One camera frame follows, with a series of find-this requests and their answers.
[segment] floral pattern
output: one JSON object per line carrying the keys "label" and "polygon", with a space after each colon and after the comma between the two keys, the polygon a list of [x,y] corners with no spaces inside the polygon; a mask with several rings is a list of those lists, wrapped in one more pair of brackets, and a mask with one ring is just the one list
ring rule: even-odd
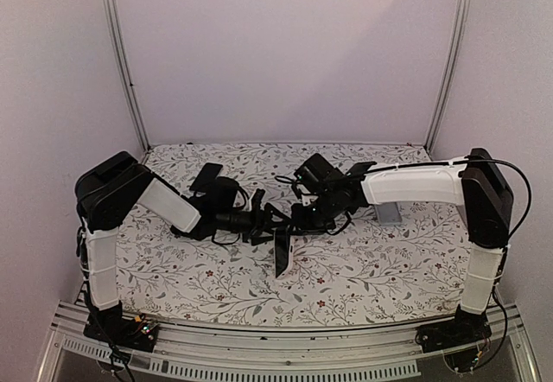
{"label": "floral pattern", "polygon": [[[429,160],[411,145],[187,144],[157,146],[145,164],[189,194],[206,162],[221,163],[222,175],[250,194],[264,188],[264,201],[287,213],[296,198],[274,176],[292,175],[315,152],[342,171],[363,161]],[[453,314],[468,262],[461,218],[450,205],[399,206],[401,226],[381,226],[366,208],[338,236],[295,239],[294,268],[283,280],[274,278],[271,243],[177,238],[159,217],[135,207],[118,237],[119,295],[130,311],[253,326],[350,326]]]}

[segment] metal frame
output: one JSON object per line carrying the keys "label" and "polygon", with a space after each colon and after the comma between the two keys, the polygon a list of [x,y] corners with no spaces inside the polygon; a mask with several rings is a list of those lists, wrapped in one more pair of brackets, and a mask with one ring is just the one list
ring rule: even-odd
{"label": "metal frame", "polygon": [[[516,306],[506,307],[508,334],[516,344],[524,381],[540,381]],[[82,335],[88,311],[80,302],[60,302],[38,382],[51,382],[61,350],[109,363],[109,347]],[[503,314],[490,308],[492,339],[503,334]],[[348,328],[263,328],[161,319],[153,353],[132,353],[130,368],[197,382],[347,382],[399,380],[419,374],[416,361],[444,352],[423,353],[414,343],[420,322]],[[438,322],[441,319],[427,322]],[[460,351],[471,345],[448,349]]]}
{"label": "metal frame", "polygon": [[129,63],[124,51],[123,37],[121,35],[121,26],[119,24],[118,9],[115,0],[104,0],[105,16],[107,18],[108,28],[110,30],[111,43],[115,52],[115,58],[118,65],[121,83],[123,84],[124,94],[129,106],[130,118],[137,133],[138,142],[143,151],[150,147],[146,127],[140,109],[138,108],[137,95],[130,78]]}
{"label": "metal frame", "polygon": [[455,67],[457,65],[457,58],[459,57],[459,51],[461,49],[461,41],[465,32],[465,22],[467,21],[469,5],[470,0],[457,0],[457,11],[455,14],[454,31],[451,37],[451,44],[449,45],[448,61],[443,74],[442,84],[440,85],[434,115],[432,116],[429,131],[426,135],[426,141],[424,142],[424,148],[430,155],[432,155],[432,151],[435,147],[435,142],[438,138],[440,126],[442,125],[443,116],[446,111]]}

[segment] white wall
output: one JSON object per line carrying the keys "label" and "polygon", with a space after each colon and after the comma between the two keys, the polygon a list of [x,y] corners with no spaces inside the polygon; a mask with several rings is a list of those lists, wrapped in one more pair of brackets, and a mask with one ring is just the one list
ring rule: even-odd
{"label": "white wall", "polygon": [[75,180],[138,152],[102,0],[0,0],[0,144],[0,379],[29,382],[79,285]]}
{"label": "white wall", "polygon": [[152,143],[422,143],[456,0],[117,0]]}
{"label": "white wall", "polygon": [[[520,308],[544,380],[553,374],[552,122],[553,0],[472,0],[434,157],[481,146],[530,178],[534,206],[512,239],[501,290]],[[514,218],[525,199],[516,179]]]}

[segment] smartphone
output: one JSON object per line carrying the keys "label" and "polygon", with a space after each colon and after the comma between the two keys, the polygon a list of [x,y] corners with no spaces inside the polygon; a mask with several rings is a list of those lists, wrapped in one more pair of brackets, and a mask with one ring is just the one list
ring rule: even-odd
{"label": "smartphone", "polygon": [[190,190],[192,192],[205,193],[207,191],[207,186],[209,185],[209,183],[217,178],[222,169],[222,164],[204,164],[204,167],[201,168],[200,173],[196,176],[196,178],[192,182],[192,185],[190,185]]}
{"label": "smartphone", "polygon": [[290,243],[289,227],[275,230],[275,278],[283,278],[292,270],[294,246]]}

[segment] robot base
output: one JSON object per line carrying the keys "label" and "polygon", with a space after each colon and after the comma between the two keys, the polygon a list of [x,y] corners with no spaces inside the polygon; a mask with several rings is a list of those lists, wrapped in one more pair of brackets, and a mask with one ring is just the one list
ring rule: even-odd
{"label": "robot base", "polygon": [[91,312],[88,323],[85,325],[83,335],[96,341],[110,343],[111,341],[120,347],[128,347],[143,352],[153,352],[157,341],[158,328],[153,327],[149,333],[144,334],[139,328],[139,323],[132,319],[123,318],[123,306],[117,306],[107,310]]}
{"label": "robot base", "polygon": [[454,319],[418,328],[415,342],[428,353],[476,343],[491,336],[486,312],[473,315],[458,307]]}

